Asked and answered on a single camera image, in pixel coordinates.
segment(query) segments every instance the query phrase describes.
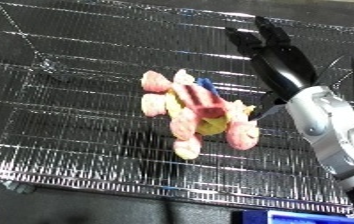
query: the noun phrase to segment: pink plush toy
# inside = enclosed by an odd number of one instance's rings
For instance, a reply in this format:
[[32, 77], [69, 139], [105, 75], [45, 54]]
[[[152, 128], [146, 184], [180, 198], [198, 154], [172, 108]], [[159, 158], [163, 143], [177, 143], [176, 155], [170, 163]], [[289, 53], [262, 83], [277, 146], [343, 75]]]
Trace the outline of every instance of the pink plush toy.
[[228, 121], [226, 129], [221, 130], [225, 130], [227, 142], [234, 149], [247, 150], [258, 143], [260, 132], [257, 122], [248, 121], [253, 108], [245, 106], [240, 100], [228, 102], [195, 84], [195, 78], [184, 69], [175, 74], [173, 83], [160, 73], [148, 71], [143, 75], [141, 84], [145, 91], [152, 92], [144, 94], [141, 100], [145, 116], [167, 114], [166, 93], [170, 91], [178, 97], [176, 105], [183, 105], [173, 107], [181, 109], [174, 111], [176, 115], [170, 122], [171, 133], [176, 137], [173, 149], [182, 159], [199, 156], [203, 137], [196, 131], [203, 122], [215, 125]]

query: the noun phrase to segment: metal grate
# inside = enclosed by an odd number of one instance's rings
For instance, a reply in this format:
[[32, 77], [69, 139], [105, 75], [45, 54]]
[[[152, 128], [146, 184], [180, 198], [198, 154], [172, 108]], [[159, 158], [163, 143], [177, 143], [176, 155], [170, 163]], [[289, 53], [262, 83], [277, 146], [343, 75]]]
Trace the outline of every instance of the metal grate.
[[[317, 69], [354, 55], [354, 28], [273, 19]], [[206, 138], [200, 157], [172, 152], [167, 118], [140, 112], [139, 79], [180, 68], [228, 99], [255, 104], [265, 89], [223, 27], [252, 17], [114, 1], [0, 1], [0, 179], [170, 196], [224, 205], [352, 213], [286, 113], [261, 121], [241, 152]], [[330, 70], [330, 79], [349, 63]], [[351, 99], [350, 86], [342, 93]]]

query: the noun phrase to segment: dark background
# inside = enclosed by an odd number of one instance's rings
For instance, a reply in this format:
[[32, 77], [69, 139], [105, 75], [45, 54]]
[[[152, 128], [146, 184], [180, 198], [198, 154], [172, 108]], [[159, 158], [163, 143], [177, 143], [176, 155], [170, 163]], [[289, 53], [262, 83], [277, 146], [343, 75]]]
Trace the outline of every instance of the dark background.
[[[354, 3], [325, 1], [127, 0], [354, 27]], [[239, 208], [38, 189], [20, 195], [0, 185], [0, 224], [240, 223]]]

